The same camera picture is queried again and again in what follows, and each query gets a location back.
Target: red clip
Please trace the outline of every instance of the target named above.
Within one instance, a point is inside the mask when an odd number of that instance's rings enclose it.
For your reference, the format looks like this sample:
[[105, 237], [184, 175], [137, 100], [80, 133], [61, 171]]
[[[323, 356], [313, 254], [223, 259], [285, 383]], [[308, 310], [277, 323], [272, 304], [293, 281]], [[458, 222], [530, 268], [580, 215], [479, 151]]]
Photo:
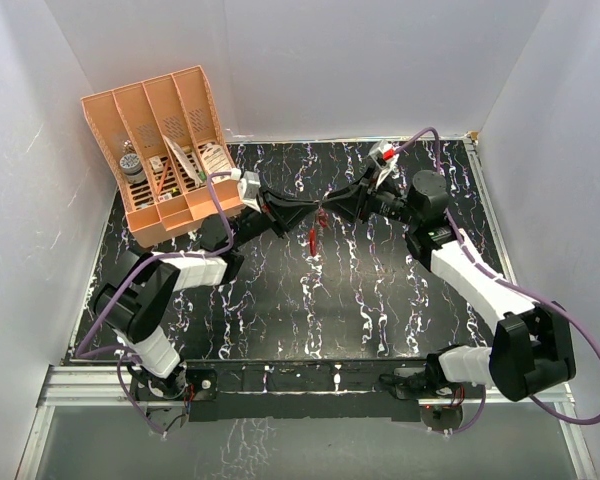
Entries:
[[389, 150], [387, 150], [386, 152], [384, 152], [382, 154], [382, 159], [383, 160], [391, 160], [391, 158], [395, 155], [395, 152], [393, 150], [393, 148], [390, 148]]
[[327, 228], [327, 212], [325, 212], [323, 209], [318, 210], [318, 215], [316, 215], [317, 219], [318, 219], [318, 223], [320, 224], [320, 226], [322, 228]]
[[312, 257], [315, 257], [318, 253], [318, 248], [316, 246], [316, 229], [313, 227], [309, 230], [309, 253]]

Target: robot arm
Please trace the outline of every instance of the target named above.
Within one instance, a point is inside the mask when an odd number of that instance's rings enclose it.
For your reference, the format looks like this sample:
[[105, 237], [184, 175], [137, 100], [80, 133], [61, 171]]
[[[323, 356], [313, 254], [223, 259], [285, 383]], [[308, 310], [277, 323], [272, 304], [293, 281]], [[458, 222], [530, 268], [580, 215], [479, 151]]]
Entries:
[[483, 262], [469, 237], [463, 231], [457, 233], [462, 238], [456, 237], [446, 214], [449, 196], [444, 177], [420, 171], [402, 196], [386, 173], [395, 161], [391, 146], [379, 142], [370, 157], [363, 176], [331, 192], [324, 208], [350, 222], [367, 221], [375, 213], [407, 224], [405, 240], [413, 258], [456, 289], [494, 332], [491, 348], [454, 345], [429, 354], [425, 372], [402, 380], [403, 386], [431, 392], [461, 382], [495, 385], [509, 400], [518, 401], [573, 378], [567, 320], [497, 283], [499, 275]]
[[[157, 396], [177, 398], [185, 386], [186, 365], [160, 326], [173, 292], [229, 283], [244, 261], [238, 247], [269, 229], [283, 237], [318, 208], [317, 202], [297, 200], [261, 187], [253, 172], [242, 175], [238, 191], [249, 208], [230, 221], [234, 248], [219, 257], [182, 256], [152, 262], [123, 292], [107, 316], [109, 326], [141, 360], [140, 372], [131, 367], [127, 370]], [[198, 234], [196, 247], [201, 254], [228, 243], [218, 214], [205, 218]], [[125, 252], [107, 281], [94, 293], [92, 309], [96, 315], [100, 315], [129, 274], [149, 256], [157, 254], [133, 249]]]
[[[152, 263], [108, 316], [107, 323], [142, 361], [140, 374], [129, 369], [134, 378], [157, 395], [178, 397], [184, 388], [186, 366], [160, 327], [173, 291], [228, 283], [244, 260], [238, 247], [269, 229], [282, 237], [319, 207], [351, 223], [365, 222], [374, 213], [408, 225], [405, 240], [413, 258], [455, 288], [494, 331], [490, 348], [453, 345], [429, 354], [424, 372], [395, 379], [411, 394], [472, 382], [495, 385], [505, 397], [518, 401], [573, 378], [575, 362], [568, 322], [476, 268], [480, 264], [491, 270], [470, 239], [463, 232], [454, 232], [446, 215], [449, 196], [444, 177], [420, 171], [412, 178], [407, 194], [402, 195], [389, 177], [396, 161], [391, 145], [379, 142], [370, 157], [358, 180], [329, 193], [321, 202], [272, 192], [260, 186], [256, 174], [246, 172], [238, 190], [249, 208], [230, 222], [234, 248], [220, 257], [183, 257]], [[215, 251], [228, 243], [217, 214], [206, 218], [198, 233], [201, 251]], [[462, 247], [469, 249], [473, 260]], [[147, 255], [151, 254], [129, 251], [122, 256], [108, 282], [94, 295], [96, 314]]]

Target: orange plastic crate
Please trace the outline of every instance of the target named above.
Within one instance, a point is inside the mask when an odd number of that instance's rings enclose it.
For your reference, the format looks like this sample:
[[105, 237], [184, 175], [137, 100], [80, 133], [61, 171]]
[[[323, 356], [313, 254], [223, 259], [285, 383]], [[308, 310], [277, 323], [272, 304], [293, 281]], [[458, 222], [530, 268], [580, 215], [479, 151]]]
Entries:
[[[166, 135], [183, 149], [191, 149], [189, 155], [196, 155], [198, 160], [200, 148], [215, 142], [235, 166], [200, 66], [85, 97], [82, 106], [118, 183], [129, 230], [140, 245], [150, 247], [195, 230], [205, 217], [215, 213], [206, 185], [195, 186], [162, 138]], [[134, 185], [119, 165], [127, 140], [133, 144], [147, 176], [146, 181]], [[159, 198], [162, 173], [154, 173], [149, 162], [155, 156], [160, 157], [163, 168], [171, 164], [160, 192], [171, 193], [170, 199]], [[228, 216], [244, 208], [235, 180], [214, 185]]]

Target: black table surface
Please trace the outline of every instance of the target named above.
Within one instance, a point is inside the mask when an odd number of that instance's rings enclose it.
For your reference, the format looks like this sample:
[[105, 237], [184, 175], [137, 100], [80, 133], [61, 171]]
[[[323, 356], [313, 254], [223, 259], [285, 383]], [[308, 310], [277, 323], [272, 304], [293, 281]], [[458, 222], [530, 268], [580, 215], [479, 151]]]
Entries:
[[[342, 188], [364, 169], [371, 143], [232, 145], [243, 170], [264, 185], [316, 199]], [[433, 169], [432, 142], [400, 155], [393, 178], [407, 188], [421, 169]], [[494, 240], [460, 140], [443, 141], [450, 212], [486, 262], [501, 271]], [[229, 285], [174, 294], [162, 326], [185, 359], [310, 360], [424, 357], [453, 343], [487, 345], [492, 334], [467, 302], [408, 254], [404, 226], [373, 216], [351, 225], [329, 214], [319, 254], [308, 246], [313, 218], [284, 239], [267, 232], [241, 248], [245, 262]], [[193, 234], [157, 245], [161, 252], [190, 249]], [[113, 203], [89, 291], [135, 244], [119, 195]], [[82, 312], [76, 345], [95, 318]], [[116, 342], [103, 328], [92, 348]], [[71, 362], [70, 345], [66, 362]], [[113, 355], [98, 361], [111, 362]]]

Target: white wall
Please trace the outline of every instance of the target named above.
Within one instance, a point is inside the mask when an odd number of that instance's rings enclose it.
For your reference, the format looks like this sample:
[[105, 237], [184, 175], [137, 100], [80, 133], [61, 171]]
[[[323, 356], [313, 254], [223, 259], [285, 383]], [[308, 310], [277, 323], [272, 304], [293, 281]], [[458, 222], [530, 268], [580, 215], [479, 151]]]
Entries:
[[547, 4], [46, 1], [95, 90], [199, 63], [252, 140], [480, 129]]
[[0, 2], [0, 480], [63, 356], [113, 196], [82, 116], [90, 93], [44, 2]]
[[[519, 282], [600, 341], [600, 1], [551, 2], [480, 153]], [[600, 411], [600, 366], [580, 338], [575, 347], [577, 410], [590, 416]], [[600, 474], [600, 425], [583, 431]]]

